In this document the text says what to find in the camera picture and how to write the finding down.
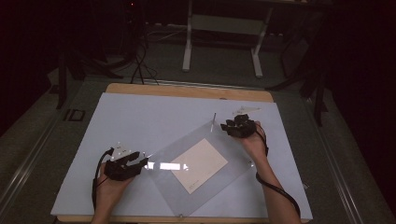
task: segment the table leg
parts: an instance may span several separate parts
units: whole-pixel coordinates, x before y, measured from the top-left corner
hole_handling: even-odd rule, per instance
[[[258,77],[258,78],[262,77],[262,66],[260,64],[259,52],[260,52],[260,48],[262,47],[262,41],[264,40],[265,33],[267,31],[268,23],[271,19],[272,11],[273,11],[273,8],[270,7],[268,9],[265,21],[262,24],[262,29],[260,30],[260,33],[259,33],[259,40],[257,42],[257,45],[254,49],[251,50],[251,59],[253,61],[254,72],[256,74],[256,77]]]
[[[187,43],[186,49],[184,50],[184,59],[183,59],[183,72],[190,71],[190,61],[191,61],[191,25],[192,20],[192,0],[189,0],[189,16],[187,18]]]

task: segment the wooden table edge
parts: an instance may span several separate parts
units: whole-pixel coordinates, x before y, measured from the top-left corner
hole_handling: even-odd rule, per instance
[[[268,91],[248,91],[233,90],[223,88],[208,87],[184,87],[184,86],[155,86],[155,85],[136,85],[124,83],[111,83],[107,86],[107,93],[121,94],[141,94],[141,95],[160,95],[178,96],[206,99],[227,99],[241,101],[274,101],[272,94]]]

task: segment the floor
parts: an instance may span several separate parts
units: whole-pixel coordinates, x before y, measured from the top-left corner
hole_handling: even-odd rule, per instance
[[[191,70],[181,71],[183,28],[148,36],[144,59],[146,84],[198,85],[261,90],[283,80],[278,36],[265,39],[260,53],[264,78],[254,77],[249,49],[216,47],[195,39]],[[164,38],[173,34],[174,38]],[[50,209],[62,185],[79,143],[89,125],[98,99],[112,82],[130,82],[136,64],[115,72],[123,79],[109,79],[87,69],[84,81],[68,78],[68,101],[56,110],[57,95],[44,94],[0,138],[7,153],[0,158],[2,214],[0,223],[52,223]],[[49,74],[56,82],[57,71]],[[339,113],[332,93],[325,92],[328,112],[322,113],[319,127],[312,115],[313,99],[302,98],[301,83],[272,92],[279,107],[290,146],[303,182],[314,219],[310,223],[396,223],[359,152],[359,148]],[[68,108],[86,111],[82,122],[65,121]],[[22,170],[24,176],[14,176]],[[15,185],[12,179],[20,179]]]

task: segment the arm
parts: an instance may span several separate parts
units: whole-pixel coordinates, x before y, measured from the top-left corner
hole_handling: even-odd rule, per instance
[[[265,139],[265,133],[261,129],[260,123],[256,121],[256,124],[257,131]],[[264,142],[258,134],[254,133],[248,138],[239,138],[238,141],[242,143],[247,154],[253,159],[262,180],[282,189],[265,155]],[[271,223],[301,223],[293,204],[288,199],[265,186],[262,186],[262,190]]]
[[[134,180],[133,178],[124,181],[111,180],[107,178],[104,172],[105,164],[103,163],[100,169],[101,175],[98,178],[99,186],[96,190],[96,209],[91,224],[108,223],[111,212],[120,201],[122,193]]]

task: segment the white stand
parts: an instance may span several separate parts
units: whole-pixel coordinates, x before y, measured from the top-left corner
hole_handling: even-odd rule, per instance
[[[207,31],[219,31],[227,33],[258,35],[258,41],[254,49],[251,50],[251,57],[256,77],[262,77],[262,66],[260,64],[259,52],[262,47],[262,41],[271,19],[273,9],[268,8],[265,21],[243,20],[235,18],[214,17],[205,15],[192,14],[192,0],[189,0],[189,12],[187,19],[187,43],[184,50],[183,72],[190,71],[191,63],[191,31],[192,28]]]

